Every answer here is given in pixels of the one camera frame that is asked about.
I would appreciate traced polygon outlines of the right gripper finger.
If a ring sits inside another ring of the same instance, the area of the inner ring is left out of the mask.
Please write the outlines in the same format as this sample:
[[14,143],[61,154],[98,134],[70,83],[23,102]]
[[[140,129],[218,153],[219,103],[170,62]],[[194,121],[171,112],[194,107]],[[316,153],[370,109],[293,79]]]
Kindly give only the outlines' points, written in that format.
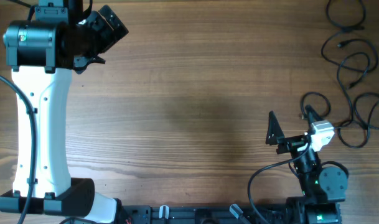
[[282,144],[284,138],[283,130],[281,129],[274,112],[270,111],[268,114],[268,130],[265,143],[270,146]]
[[308,135],[312,135],[315,133],[312,127],[312,123],[315,123],[317,121],[322,121],[322,118],[317,114],[315,109],[311,105],[305,106],[305,112],[306,112],[306,119],[308,122]]

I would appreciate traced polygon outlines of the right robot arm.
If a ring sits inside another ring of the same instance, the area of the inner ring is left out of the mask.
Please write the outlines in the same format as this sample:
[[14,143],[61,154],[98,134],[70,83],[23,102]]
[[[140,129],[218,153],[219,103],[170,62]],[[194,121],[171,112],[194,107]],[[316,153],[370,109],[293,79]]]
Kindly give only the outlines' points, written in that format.
[[334,137],[334,127],[310,107],[306,107],[309,129],[287,138],[273,111],[268,115],[266,144],[276,145],[277,154],[289,153],[301,197],[286,200],[286,223],[341,223],[339,203],[345,200],[349,172],[335,161],[321,162],[318,152]]

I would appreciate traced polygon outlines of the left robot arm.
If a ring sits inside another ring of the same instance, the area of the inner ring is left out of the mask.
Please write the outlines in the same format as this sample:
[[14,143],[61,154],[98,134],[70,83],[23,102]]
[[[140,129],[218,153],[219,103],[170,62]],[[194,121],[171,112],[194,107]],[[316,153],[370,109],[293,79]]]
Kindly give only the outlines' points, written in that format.
[[67,96],[74,74],[128,34],[109,6],[95,11],[81,1],[41,0],[3,35],[17,95],[18,160],[12,189],[0,211],[62,217],[65,223],[130,223],[117,198],[95,190],[90,178],[73,178],[66,156]]

